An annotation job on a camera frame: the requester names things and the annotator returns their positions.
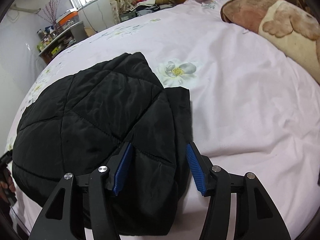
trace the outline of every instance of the blue gripper pad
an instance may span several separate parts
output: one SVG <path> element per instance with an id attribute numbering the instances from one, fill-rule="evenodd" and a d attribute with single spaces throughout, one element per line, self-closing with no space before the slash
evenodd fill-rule
<path id="1" fill-rule="evenodd" d="M 118 166 L 118 170 L 115 173 L 115 183 L 112 189 L 115 196 L 117 196 L 119 192 L 123 189 L 123 185 L 128 174 L 131 159 L 132 145 L 131 143 L 129 143 L 122 156 L 121 162 Z"/>
<path id="2" fill-rule="evenodd" d="M 186 155 L 197 190 L 200 191 L 201 195 L 203 196 L 207 192 L 207 188 L 205 185 L 205 175 L 201 169 L 196 153 L 194 152 L 190 144 L 187 145 Z"/>

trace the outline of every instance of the dried branch decoration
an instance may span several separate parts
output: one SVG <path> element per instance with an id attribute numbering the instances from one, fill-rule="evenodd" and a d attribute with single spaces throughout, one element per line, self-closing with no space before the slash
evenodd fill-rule
<path id="1" fill-rule="evenodd" d="M 37 14 L 40 18 L 46 20 L 47 22 L 54 25 L 57 19 L 57 11 L 61 0 L 50 0 L 49 3 L 45 5 L 45 8 L 42 9 L 44 13 L 43 16 Z"/>

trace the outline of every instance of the white flower print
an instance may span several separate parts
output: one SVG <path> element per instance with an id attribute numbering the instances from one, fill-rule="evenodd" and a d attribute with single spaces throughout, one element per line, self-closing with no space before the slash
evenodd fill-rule
<path id="1" fill-rule="evenodd" d="M 11 151 L 13 149 L 13 144 L 16 140 L 16 137 L 17 135 L 14 135 L 7 139 L 6 152 Z"/>
<path id="2" fill-rule="evenodd" d="M 197 67 L 191 62 L 181 62 L 173 59 L 167 63 L 159 64 L 157 77 L 164 87 L 181 86 L 193 80 Z"/>
<path id="3" fill-rule="evenodd" d="M 210 3 L 203 2 L 201 6 L 205 7 L 205 8 L 215 9 L 217 5 L 218 5 L 218 3 L 214 0 L 212 0 L 212 2 L 210 2 Z"/>
<path id="4" fill-rule="evenodd" d="M 161 19 L 157 18 L 157 19 L 152 19 L 149 20 L 146 23 L 142 23 L 142 24 L 136 24 L 136 25 L 131 25 L 131 26 L 127 26 L 127 27 L 117 27 L 115 29 L 113 29 L 112 31 L 105 31 L 105 33 L 103 33 L 102 35 L 100 35 L 98 38 L 96 38 L 95 40 L 91 41 L 90 43 L 104 37 L 105 40 L 108 40 L 110 38 L 114 38 L 114 37 L 124 37 L 127 35 L 131 35 L 134 34 L 136 32 L 138 32 L 141 28 L 143 28 L 144 26 L 146 26 L 149 23 L 155 23 L 161 21 Z"/>
<path id="5" fill-rule="evenodd" d="M 49 77 L 41 78 L 40 80 L 36 80 L 33 86 L 30 89 L 29 96 L 28 96 L 28 106 L 31 105 L 36 99 L 38 95 L 43 90 L 43 87 L 47 84 Z"/>

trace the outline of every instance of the plush pillow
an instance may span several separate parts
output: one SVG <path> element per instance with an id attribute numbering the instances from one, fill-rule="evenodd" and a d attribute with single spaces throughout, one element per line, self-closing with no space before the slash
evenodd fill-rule
<path id="1" fill-rule="evenodd" d="M 320 83 L 320 26 L 308 12 L 284 0 L 231 0 L 221 18 L 263 36 Z"/>

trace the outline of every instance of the white wall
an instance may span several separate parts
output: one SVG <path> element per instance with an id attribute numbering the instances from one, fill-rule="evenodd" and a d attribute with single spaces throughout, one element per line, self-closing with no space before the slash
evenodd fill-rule
<path id="1" fill-rule="evenodd" d="M 24 6 L 29 8 L 43 8 L 44 5 L 47 4 L 49 1 L 50 0 L 16 0 L 15 2 L 17 3 L 17 6 Z M 102 16 L 99 11 L 97 3 L 99 4 L 100 10 L 103 14 L 103 19 L 106 24 L 102 20 Z M 66 12 L 68 9 L 71 9 L 71 8 L 72 8 L 72 5 L 69 2 L 69 0 L 61 0 L 61 3 L 58 8 L 57 16 L 62 15 L 64 12 Z M 91 23 L 92 27 L 98 32 L 105 30 L 106 25 L 108 28 L 115 25 L 112 17 L 110 0 L 98 0 L 88 5 L 83 10 L 89 22 Z M 80 16 L 80 20 L 84 22 L 85 27 L 90 27 L 82 10 L 79 12 L 79 16 Z"/>
<path id="2" fill-rule="evenodd" d="M 24 93 L 12 76 L 0 64 L 0 156 L 3 155 L 7 136 L 16 112 L 24 98 Z"/>
<path id="3" fill-rule="evenodd" d="M 14 19 L 18 14 L 10 11 L 8 15 Z M 0 23 L 0 64 L 24 94 L 46 66 L 36 49 L 40 20 L 36 15 L 19 12 L 15 23 L 7 16 Z"/>
<path id="4" fill-rule="evenodd" d="M 15 0 L 18 7 L 43 8 L 50 0 Z M 69 0 L 61 0 L 57 16 L 72 8 Z M 84 12 L 93 28 L 100 32 L 114 25 L 109 0 L 99 0 L 87 6 Z M 18 13 L 9 10 L 8 16 L 15 19 Z M 79 17 L 86 27 L 90 27 L 83 11 Z M 13 23 L 7 16 L 0 23 L 0 156 L 6 145 L 7 136 L 15 114 L 24 96 L 45 68 L 38 57 L 36 45 L 39 43 L 37 31 L 50 24 L 35 14 L 19 12 Z"/>
<path id="5" fill-rule="evenodd" d="M 18 7 L 37 9 L 44 8 L 50 0 L 15 0 Z M 57 17 L 72 8 L 69 0 L 61 0 Z M 92 27 L 100 32 L 114 25 L 112 11 L 109 0 L 98 0 L 79 12 L 80 20 L 85 27 Z M 35 14 L 17 11 L 8 11 L 8 16 L 15 19 L 13 23 L 9 17 L 5 16 L 0 23 L 0 63 L 8 72 L 19 89 L 26 94 L 37 76 L 46 67 L 44 61 L 38 56 L 36 49 L 40 42 L 37 35 L 39 29 L 43 29 L 50 24 Z"/>

